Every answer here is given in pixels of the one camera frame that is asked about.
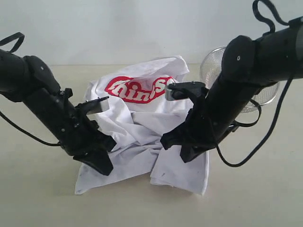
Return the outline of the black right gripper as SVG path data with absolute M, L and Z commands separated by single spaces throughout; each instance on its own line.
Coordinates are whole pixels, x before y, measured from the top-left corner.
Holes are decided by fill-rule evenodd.
M 180 157 L 184 163 L 191 162 L 205 150 L 221 143 L 230 133 L 234 121 L 234 109 L 212 104 L 195 105 L 183 123 L 164 133 L 161 143 L 165 149 L 181 145 Z

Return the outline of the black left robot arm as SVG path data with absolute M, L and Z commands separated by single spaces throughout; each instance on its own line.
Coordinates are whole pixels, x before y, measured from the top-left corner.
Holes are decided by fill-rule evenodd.
M 108 97 L 74 106 L 70 88 L 61 90 L 49 67 L 36 56 L 18 57 L 0 52 L 0 93 L 12 102 L 22 102 L 58 139 L 74 160 L 82 162 L 102 175 L 113 170 L 108 156 L 114 139 L 99 131 L 89 114 L 109 109 Z

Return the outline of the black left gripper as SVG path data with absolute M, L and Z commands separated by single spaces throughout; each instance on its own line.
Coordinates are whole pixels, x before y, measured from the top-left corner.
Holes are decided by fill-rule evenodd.
M 110 175 L 113 164 L 108 156 L 115 140 L 99 130 L 76 106 L 64 104 L 59 132 L 56 135 L 61 147 L 73 159 L 84 163 L 102 175 Z

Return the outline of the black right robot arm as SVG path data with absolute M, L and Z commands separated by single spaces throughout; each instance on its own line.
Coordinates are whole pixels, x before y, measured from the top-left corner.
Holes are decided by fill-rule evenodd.
M 303 23 L 300 18 L 289 27 L 257 40 L 247 36 L 233 39 L 223 53 L 222 69 L 210 88 L 202 82 L 170 84 L 170 101 L 190 99 L 193 107 L 183 123 L 163 134 L 165 149 L 181 146 L 180 156 L 190 162 L 214 149 L 231 132 L 247 103 L 261 90 L 303 76 Z

